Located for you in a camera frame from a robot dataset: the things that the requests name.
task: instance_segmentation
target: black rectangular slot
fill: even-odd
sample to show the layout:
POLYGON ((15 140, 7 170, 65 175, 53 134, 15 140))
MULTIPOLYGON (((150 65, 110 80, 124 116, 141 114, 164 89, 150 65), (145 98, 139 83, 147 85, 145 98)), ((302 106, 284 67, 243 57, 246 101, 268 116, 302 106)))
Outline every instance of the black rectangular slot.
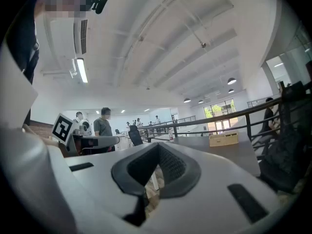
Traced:
POLYGON ((69 169, 72 172, 75 172, 75 171, 79 171, 79 170, 86 169, 86 168, 93 167, 93 166, 94 166, 93 164, 88 162, 88 163, 83 163, 83 164, 79 164, 79 165, 70 166, 69 169))
POLYGON ((228 189, 251 223, 256 223, 268 214, 242 185, 233 184, 228 186, 228 189))

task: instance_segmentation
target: cardboard box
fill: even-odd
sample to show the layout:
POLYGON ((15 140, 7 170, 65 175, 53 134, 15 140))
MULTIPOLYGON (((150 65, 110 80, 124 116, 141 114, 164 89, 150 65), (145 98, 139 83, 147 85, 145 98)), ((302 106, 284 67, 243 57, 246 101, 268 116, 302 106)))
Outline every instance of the cardboard box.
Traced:
POLYGON ((209 136, 209 146, 226 146, 238 143, 238 131, 209 136))

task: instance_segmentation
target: air conditioner vent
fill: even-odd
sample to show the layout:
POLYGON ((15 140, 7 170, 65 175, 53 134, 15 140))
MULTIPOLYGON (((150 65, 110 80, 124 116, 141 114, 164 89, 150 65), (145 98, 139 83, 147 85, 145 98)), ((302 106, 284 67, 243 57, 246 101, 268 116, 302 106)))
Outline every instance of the air conditioner vent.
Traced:
POLYGON ((87 22, 88 20, 82 20, 80 24, 81 54, 87 52, 87 22))

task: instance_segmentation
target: gray t-shirt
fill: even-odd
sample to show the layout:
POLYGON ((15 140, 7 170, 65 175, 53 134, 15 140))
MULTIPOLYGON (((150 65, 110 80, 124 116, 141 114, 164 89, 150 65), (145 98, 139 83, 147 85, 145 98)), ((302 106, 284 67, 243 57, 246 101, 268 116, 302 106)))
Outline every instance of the gray t-shirt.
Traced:
POLYGON ((99 131, 100 136, 113 136, 108 120, 98 118, 93 123, 94 132, 99 131))

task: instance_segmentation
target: black mesh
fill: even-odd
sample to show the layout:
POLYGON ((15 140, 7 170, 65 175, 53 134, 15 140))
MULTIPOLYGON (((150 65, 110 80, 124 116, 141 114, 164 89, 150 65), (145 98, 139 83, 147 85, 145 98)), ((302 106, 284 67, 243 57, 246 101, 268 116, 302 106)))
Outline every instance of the black mesh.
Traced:
POLYGON ((127 170, 129 175, 142 186, 145 186, 158 164, 157 146, 132 160, 127 170))
POLYGON ((159 166, 164 176, 165 185, 168 185, 184 174, 186 164, 182 159, 161 146, 159 152, 159 166))

